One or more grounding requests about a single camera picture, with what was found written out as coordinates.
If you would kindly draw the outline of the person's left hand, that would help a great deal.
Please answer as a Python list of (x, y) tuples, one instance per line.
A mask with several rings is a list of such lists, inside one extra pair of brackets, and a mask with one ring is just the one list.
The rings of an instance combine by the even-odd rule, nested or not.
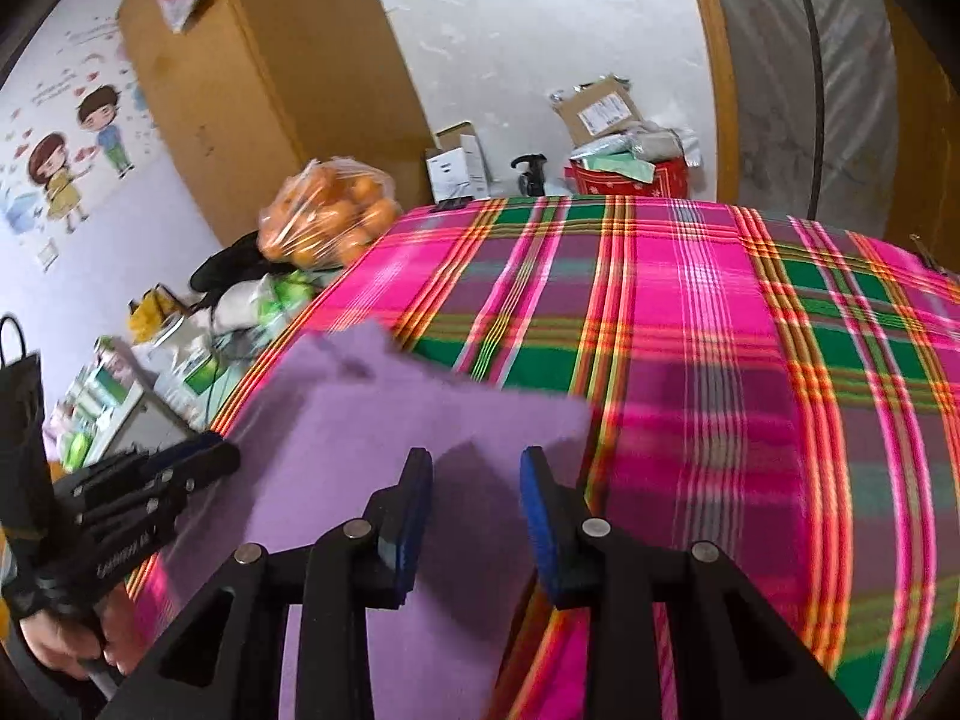
[(137, 668), (146, 652), (146, 640), (140, 632), (135, 605), (124, 585), (110, 592), (99, 606), (104, 642), (80, 622), (60, 619), (41, 610), (18, 622), (26, 647), (49, 670), (85, 679), (83, 663), (104, 660), (128, 674)]

